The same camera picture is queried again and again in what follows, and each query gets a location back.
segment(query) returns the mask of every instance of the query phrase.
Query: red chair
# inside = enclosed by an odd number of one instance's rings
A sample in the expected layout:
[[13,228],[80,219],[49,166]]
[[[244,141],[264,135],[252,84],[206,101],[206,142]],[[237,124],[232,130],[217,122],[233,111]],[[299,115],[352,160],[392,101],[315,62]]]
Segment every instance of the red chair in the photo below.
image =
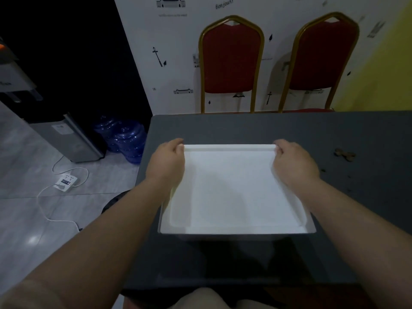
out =
[[265,38],[255,24],[228,16],[207,26],[199,38],[201,112],[205,93],[240,93],[252,90],[250,112],[255,111],[256,87]]
[[[336,18],[330,23],[326,20]],[[342,73],[359,37],[359,26],[346,15],[334,12],[303,26],[293,43],[288,76],[278,112],[283,111],[289,89],[331,88],[324,109],[300,109],[288,112],[329,112]]]

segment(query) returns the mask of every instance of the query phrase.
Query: tabletop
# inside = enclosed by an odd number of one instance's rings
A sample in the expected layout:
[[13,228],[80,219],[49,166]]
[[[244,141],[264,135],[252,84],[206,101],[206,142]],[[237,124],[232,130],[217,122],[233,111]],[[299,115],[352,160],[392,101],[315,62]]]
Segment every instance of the tabletop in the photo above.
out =
[[[157,146],[297,142],[321,178],[412,233],[412,112],[158,115],[152,118],[136,184]],[[336,148],[356,153],[353,162]],[[139,250],[125,290],[236,284],[354,283],[314,218],[317,232],[279,241],[183,241],[157,231],[159,212]]]

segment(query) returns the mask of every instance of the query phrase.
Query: red chair backrest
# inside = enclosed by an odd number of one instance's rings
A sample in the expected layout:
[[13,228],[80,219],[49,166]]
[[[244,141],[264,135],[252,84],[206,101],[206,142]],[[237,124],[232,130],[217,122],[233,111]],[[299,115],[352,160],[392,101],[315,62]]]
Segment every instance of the red chair backrest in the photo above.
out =
[[204,91],[238,93],[253,88],[261,39],[253,28],[220,24],[203,36]]
[[306,28],[299,39],[290,89],[332,87],[357,39],[357,26],[345,20],[334,23],[322,21]]

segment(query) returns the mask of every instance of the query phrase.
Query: rectangular white tray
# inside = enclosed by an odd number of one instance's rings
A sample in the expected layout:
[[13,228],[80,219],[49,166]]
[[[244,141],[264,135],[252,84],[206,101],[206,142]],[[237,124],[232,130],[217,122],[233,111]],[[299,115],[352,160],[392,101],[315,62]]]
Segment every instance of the rectangular white tray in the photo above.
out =
[[276,145],[185,145],[185,174],[162,205],[159,232],[315,232],[312,217],[272,168]]

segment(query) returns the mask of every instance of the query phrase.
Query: white cable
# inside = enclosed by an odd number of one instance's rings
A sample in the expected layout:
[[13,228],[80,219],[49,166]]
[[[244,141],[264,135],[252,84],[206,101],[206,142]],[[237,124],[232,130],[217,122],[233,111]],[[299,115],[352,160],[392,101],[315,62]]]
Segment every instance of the white cable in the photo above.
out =
[[[75,168],[70,168],[70,169],[68,169],[68,170],[66,170],[66,171],[63,171],[63,172],[54,172],[54,167],[57,165],[57,163],[58,163],[59,161],[62,160],[63,157],[64,157],[64,155],[62,155],[62,156],[59,158],[59,160],[54,163],[53,167],[51,168],[51,172],[53,172],[55,175],[61,175],[61,174],[66,173],[66,172],[68,172],[68,171],[70,171],[70,170],[73,170],[73,169],[84,169],[85,171],[87,171],[87,176],[86,176],[85,180],[84,180],[82,183],[78,184],[78,185],[74,185],[73,187],[78,187],[78,186],[82,185],[83,183],[85,183],[85,182],[87,181],[87,179],[89,178],[89,170],[88,170],[87,168],[75,167]],[[49,187],[52,187],[53,185],[54,185],[54,184],[49,185],[48,187],[45,187],[45,188],[42,189],[42,190],[40,191],[40,193],[37,194],[37,196],[36,196],[36,205],[39,207],[40,212],[42,213],[43,217],[44,217],[46,220],[48,220],[48,221],[74,223],[74,224],[76,225],[77,232],[80,232],[79,225],[78,225],[75,221],[72,221],[72,220],[52,220],[52,219],[49,219],[49,218],[46,216],[46,214],[44,213],[42,207],[41,207],[40,204],[39,204],[39,196],[40,196],[40,194],[41,194],[45,189],[47,189],[47,188],[49,188]]]

